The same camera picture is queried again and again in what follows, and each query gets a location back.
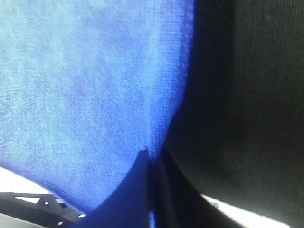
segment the white surface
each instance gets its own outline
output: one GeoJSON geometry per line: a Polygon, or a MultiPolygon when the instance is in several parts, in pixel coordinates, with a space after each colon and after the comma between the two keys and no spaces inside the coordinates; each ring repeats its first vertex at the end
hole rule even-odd
{"type": "Polygon", "coordinates": [[[208,196],[202,196],[210,204],[216,206],[219,211],[246,228],[289,228],[289,225],[286,225],[284,223],[277,222],[250,211],[231,206],[208,196]]]}
{"type": "Polygon", "coordinates": [[[42,226],[3,214],[0,214],[0,227],[1,228],[44,228],[42,226]]]}
{"type": "Polygon", "coordinates": [[[50,192],[43,187],[1,167],[0,183],[0,191],[4,192],[50,194],[50,192]]]}

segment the metal bracket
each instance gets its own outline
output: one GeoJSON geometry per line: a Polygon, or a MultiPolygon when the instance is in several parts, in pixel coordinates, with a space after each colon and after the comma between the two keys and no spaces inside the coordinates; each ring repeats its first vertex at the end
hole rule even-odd
{"type": "Polygon", "coordinates": [[[14,192],[0,192],[0,213],[48,228],[67,228],[82,215],[54,195],[14,192]],[[16,197],[38,198],[38,202],[16,197]]]}

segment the black mesh fabric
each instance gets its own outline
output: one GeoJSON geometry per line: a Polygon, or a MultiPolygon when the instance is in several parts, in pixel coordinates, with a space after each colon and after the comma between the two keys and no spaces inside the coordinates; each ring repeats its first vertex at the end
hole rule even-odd
{"type": "Polygon", "coordinates": [[[304,227],[304,1],[197,0],[165,148],[200,193],[304,227]]]}

